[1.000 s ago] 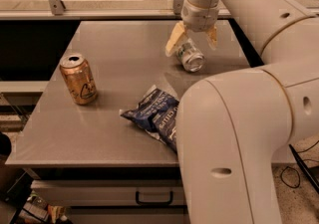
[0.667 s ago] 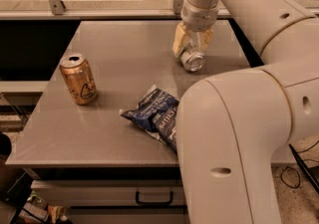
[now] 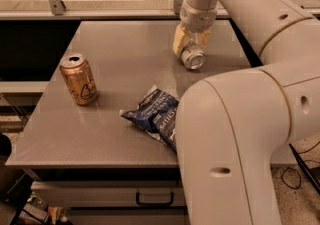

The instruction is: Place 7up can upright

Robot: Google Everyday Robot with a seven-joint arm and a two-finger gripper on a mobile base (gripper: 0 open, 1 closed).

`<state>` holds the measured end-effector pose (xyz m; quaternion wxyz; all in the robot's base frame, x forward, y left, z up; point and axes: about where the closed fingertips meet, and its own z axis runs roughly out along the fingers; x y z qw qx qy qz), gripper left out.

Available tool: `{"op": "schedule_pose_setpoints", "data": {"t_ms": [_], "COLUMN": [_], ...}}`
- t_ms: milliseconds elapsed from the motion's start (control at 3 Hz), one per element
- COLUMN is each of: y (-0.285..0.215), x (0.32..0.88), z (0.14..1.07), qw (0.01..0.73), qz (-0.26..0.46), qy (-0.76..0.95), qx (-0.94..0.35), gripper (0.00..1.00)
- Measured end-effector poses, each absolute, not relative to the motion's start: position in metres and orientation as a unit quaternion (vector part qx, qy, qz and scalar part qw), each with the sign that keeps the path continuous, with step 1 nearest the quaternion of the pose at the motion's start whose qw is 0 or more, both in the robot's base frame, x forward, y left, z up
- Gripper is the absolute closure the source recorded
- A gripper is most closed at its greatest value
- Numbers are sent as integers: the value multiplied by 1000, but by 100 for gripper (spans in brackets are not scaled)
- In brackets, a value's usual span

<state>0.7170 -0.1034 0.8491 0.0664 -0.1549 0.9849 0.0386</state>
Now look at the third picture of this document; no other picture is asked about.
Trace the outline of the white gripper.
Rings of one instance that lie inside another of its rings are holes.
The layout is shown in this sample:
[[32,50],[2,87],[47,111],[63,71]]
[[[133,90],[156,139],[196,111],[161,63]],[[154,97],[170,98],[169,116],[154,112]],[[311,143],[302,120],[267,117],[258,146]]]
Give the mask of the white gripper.
[[190,41],[190,34],[188,30],[196,33],[196,43],[202,50],[204,50],[211,35],[210,27],[213,25],[216,15],[216,7],[202,11],[191,7],[186,1],[183,1],[180,11],[180,20],[182,23],[177,25],[174,34],[174,54],[179,57],[183,48]]

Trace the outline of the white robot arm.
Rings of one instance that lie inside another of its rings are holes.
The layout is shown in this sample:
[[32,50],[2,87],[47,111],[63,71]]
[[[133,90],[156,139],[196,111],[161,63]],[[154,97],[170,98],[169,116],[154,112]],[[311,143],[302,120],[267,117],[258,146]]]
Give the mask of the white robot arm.
[[202,79],[181,97],[176,144],[191,225],[282,225],[270,161],[319,130],[320,22],[290,0],[184,0],[183,25],[221,3],[260,66]]

